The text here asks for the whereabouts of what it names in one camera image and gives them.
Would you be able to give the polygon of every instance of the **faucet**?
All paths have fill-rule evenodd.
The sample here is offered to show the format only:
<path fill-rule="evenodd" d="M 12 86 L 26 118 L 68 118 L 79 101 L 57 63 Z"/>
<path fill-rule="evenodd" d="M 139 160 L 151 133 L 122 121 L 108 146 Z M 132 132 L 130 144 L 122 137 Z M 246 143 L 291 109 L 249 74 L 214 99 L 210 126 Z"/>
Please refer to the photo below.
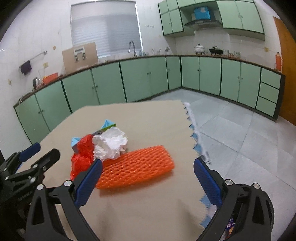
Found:
<path fill-rule="evenodd" d="M 134 44 L 134 42 L 131 40 L 130 41 L 130 48 L 129 48 L 129 50 L 128 50 L 128 52 L 130 53 L 131 52 L 131 43 L 133 43 L 133 52 L 134 52 L 134 57 L 137 57 L 137 54 L 136 54 L 136 49 L 135 49 L 135 44 Z"/>

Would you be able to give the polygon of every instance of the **window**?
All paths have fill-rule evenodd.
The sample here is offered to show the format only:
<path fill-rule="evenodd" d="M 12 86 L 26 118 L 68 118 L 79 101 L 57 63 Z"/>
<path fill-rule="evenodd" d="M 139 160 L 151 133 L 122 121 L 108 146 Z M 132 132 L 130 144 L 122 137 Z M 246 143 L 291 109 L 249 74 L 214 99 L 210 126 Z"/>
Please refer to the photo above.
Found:
<path fill-rule="evenodd" d="M 72 5 L 71 30 L 73 45 L 95 42 L 98 57 L 127 53 L 131 40 L 137 51 L 142 49 L 136 3 L 132 1 Z"/>

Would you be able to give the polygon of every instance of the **beige tablecloth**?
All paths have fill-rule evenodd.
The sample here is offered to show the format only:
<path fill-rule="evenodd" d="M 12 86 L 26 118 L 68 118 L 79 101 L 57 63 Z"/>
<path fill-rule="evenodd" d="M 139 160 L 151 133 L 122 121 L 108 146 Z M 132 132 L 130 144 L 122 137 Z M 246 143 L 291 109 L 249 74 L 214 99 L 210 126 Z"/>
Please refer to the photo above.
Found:
<path fill-rule="evenodd" d="M 95 189 L 80 210 L 101 241 L 193 241 L 202 233 L 207 209 L 204 191 L 193 171 L 197 157 L 186 110 L 180 101 L 149 101 L 83 107 L 65 119 L 42 142 L 41 151 L 24 163 L 23 171 L 56 148 L 60 160 L 46 173 L 47 187 L 60 186 L 71 171 L 72 137 L 100 129 L 105 119 L 114 121 L 128 137 L 128 151 L 163 145 L 175 168 L 155 180 L 114 190 Z M 60 205 L 57 209 L 69 238 Z"/>

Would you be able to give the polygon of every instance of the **crumpled white tissue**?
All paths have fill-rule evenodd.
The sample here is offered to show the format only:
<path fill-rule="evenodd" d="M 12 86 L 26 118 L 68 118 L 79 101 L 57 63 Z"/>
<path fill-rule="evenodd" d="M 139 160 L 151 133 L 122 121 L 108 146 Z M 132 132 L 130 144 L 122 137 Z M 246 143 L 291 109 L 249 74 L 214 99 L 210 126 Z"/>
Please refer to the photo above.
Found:
<path fill-rule="evenodd" d="M 94 160 L 118 158 L 125 153 L 127 143 L 126 134 L 117 127 L 111 127 L 101 135 L 93 136 Z"/>

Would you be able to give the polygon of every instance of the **brown door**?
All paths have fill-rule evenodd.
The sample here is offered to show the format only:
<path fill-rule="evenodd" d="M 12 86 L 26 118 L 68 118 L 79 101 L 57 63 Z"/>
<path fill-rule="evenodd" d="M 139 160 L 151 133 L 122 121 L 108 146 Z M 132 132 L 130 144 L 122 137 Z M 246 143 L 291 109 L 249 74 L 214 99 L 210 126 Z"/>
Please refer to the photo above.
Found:
<path fill-rule="evenodd" d="M 296 125 L 296 43 L 284 23 L 274 17 L 281 43 L 282 73 L 286 76 L 280 116 Z"/>

